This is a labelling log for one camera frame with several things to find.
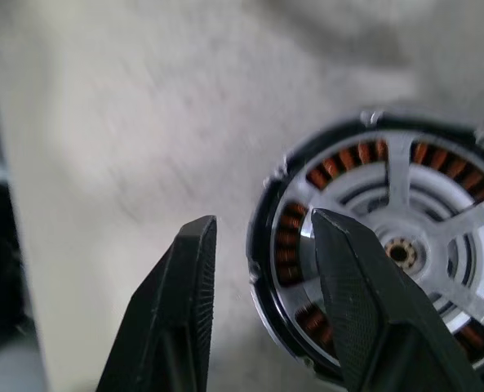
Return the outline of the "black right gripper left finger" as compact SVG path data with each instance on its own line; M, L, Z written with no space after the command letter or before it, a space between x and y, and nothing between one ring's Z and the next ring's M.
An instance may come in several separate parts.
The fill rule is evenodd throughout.
M215 292L215 216L183 225L135 290L98 391L204 391Z

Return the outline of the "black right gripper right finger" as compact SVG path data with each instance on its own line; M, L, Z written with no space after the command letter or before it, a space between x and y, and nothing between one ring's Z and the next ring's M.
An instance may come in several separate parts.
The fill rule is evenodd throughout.
M483 391L481 377L424 291L375 234L327 209L312 213L315 256L349 391Z

